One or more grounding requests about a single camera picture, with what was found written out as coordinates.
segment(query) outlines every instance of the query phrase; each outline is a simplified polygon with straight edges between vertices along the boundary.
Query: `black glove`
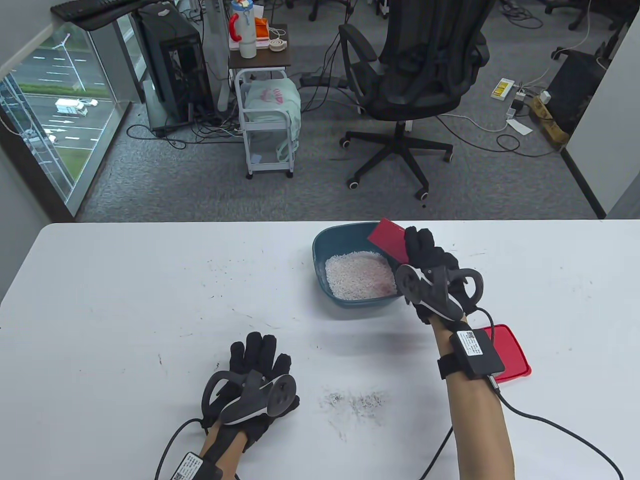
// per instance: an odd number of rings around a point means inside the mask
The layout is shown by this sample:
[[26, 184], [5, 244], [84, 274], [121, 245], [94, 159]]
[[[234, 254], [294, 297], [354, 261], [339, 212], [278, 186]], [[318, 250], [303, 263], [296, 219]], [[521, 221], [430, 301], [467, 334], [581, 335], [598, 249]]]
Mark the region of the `black glove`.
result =
[[[419, 268], [423, 274], [431, 267], [444, 265], [449, 270], [458, 270], [458, 259], [445, 252], [442, 247], [435, 246], [433, 235], [427, 228], [419, 232], [415, 227], [409, 227], [404, 231], [404, 243], [409, 263], [415, 268]], [[449, 294], [455, 298], [466, 315], [477, 310], [476, 305], [471, 302], [465, 290], [465, 284], [461, 279], [454, 280], [449, 286]], [[429, 324], [429, 317], [434, 313], [424, 305], [415, 305], [418, 317], [422, 322]]]
[[[289, 373], [291, 368], [291, 357], [285, 353], [281, 353], [276, 359], [276, 337], [273, 335], [262, 335], [259, 332], [251, 332], [246, 336], [246, 347], [242, 342], [235, 342], [231, 345], [231, 359], [229, 360], [229, 370], [234, 373], [247, 374], [251, 370], [260, 372], [268, 381], [273, 380], [280, 375]], [[220, 416], [220, 411], [231, 400], [235, 400], [242, 393], [242, 388], [227, 382], [220, 389], [216, 399], [209, 406], [209, 411], [203, 421], [203, 426], [210, 428]], [[279, 417], [287, 415], [300, 405], [300, 397], [296, 395], [291, 406]], [[256, 442], [267, 428], [275, 420], [266, 413], [258, 417], [254, 417], [236, 425], [223, 425], [221, 429], [234, 429], [236, 431], [244, 431], [248, 438], [245, 450]]]

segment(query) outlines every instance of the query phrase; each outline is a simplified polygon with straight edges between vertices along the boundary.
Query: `street lamp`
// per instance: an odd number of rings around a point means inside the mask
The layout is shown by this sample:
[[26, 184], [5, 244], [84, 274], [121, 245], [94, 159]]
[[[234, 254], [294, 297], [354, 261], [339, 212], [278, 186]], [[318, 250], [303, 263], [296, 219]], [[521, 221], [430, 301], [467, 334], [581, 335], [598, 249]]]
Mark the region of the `street lamp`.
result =
[[65, 37], [64, 40], [62, 40], [62, 42], [59, 45], [56, 45], [55, 47], [53, 47], [53, 49], [58, 49], [60, 47], [62, 47], [65, 51], [65, 54], [67, 54], [67, 58], [69, 59], [69, 62], [71, 62], [71, 66], [74, 69], [74, 72], [76, 73], [76, 77], [78, 77], [78, 81], [80, 82], [80, 86], [82, 87], [82, 89], [86, 92], [86, 88], [84, 87], [84, 84], [82, 83], [82, 80], [80, 80], [80, 75], [78, 75], [78, 71], [76, 70], [76, 65], [74, 64], [74, 61], [71, 60], [71, 56], [69, 55], [69, 52], [67, 51], [67, 47], [65, 46], [65, 43], [67, 42], [67, 40], [69, 39], [69, 37], [71, 36], [70, 33], [67, 33], [67, 36]]

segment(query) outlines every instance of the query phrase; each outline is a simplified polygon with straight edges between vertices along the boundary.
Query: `blue bowl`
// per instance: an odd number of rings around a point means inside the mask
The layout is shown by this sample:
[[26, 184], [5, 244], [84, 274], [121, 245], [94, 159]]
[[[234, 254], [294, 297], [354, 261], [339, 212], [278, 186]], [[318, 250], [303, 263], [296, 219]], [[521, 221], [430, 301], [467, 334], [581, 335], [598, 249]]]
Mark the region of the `blue bowl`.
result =
[[367, 238], [371, 232], [378, 226], [377, 221], [367, 221], [363, 223], [348, 223], [347, 225], [338, 225], [330, 227], [320, 232], [314, 239], [314, 266], [316, 267], [316, 275], [320, 288], [326, 295], [343, 308], [359, 308], [359, 307], [382, 307], [388, 305], [394, 300], [400, 298], [402, 294], [396, 292], [395, 295], [367, 298], [366, 300], [342, 300], [331, 292], [331, 287], [326, 279], [325, 264], [328, 259], [334, 255], [346, 255], [353, 252], [376, 252], [380, 253], [389, 262], [391, 270], [396, 273], [400, 266], [395, 259], [373, 245]]

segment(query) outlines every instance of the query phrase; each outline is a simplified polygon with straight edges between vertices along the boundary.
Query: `rice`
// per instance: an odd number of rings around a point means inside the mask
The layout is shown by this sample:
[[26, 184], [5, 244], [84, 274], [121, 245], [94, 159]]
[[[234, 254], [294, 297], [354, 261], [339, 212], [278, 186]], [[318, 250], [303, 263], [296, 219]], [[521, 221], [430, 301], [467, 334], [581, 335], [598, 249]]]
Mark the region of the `rice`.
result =
[[326, 279], [342, 300], [364, 300], [396, 294], [391, 267], [379, 253], [353, 252], [326, 261]]

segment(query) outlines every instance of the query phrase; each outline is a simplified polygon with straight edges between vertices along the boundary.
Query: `glass window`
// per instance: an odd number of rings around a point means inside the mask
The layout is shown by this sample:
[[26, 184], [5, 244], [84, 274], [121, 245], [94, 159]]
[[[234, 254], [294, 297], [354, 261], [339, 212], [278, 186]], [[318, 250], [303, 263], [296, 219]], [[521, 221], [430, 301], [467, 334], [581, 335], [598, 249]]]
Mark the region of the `glass window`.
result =
[[115, 109], [85, 32], [59, 28], [0, 80], [0, 106], [68, 201]]
[[145, 72], [146, 65], [145, 59], [142, 57], [142, 52], [140, 51], [138, 39], [136, 38], [136, 35], [133, 31], [131, 17], [129, 15], [120, 17], [118, 19], [118, 27], [120, 28], [120, 33], [122, 34], [124, 43], [127, 46], [127, 52], [129, 53], [129, 57], [131, 58], [131, 64], [136, 71], [138, 80], [140, 80]]

